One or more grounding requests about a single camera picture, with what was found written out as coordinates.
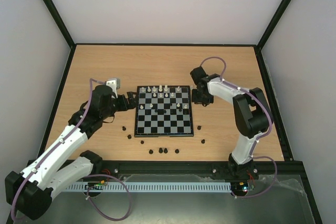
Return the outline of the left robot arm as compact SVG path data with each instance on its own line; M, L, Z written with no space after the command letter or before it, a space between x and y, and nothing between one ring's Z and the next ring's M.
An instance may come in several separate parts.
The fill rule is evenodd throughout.
M67 166L64 163L107 118L134 109L136 96L134 92L118 95L117 88L107 83L90 87L88 100L71 116L60 136L20 173L12 171L6 176L6 201L11 205L12 221L20 221L18 212L31 220L40 218L64 189L82 178L112 178L102 172L103 159L92 151L82 152Z

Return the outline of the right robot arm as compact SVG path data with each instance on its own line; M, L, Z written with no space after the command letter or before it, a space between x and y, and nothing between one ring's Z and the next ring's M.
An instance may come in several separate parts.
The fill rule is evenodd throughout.
M196 85L192 90L193 103L208 106L218 97L233 105L239 138L229 155L227 170L233 178L242 177L253 166L253 152L259 139L270 133L274 122L263 90L239 87L218 74L206 74L201 66L190 75Z

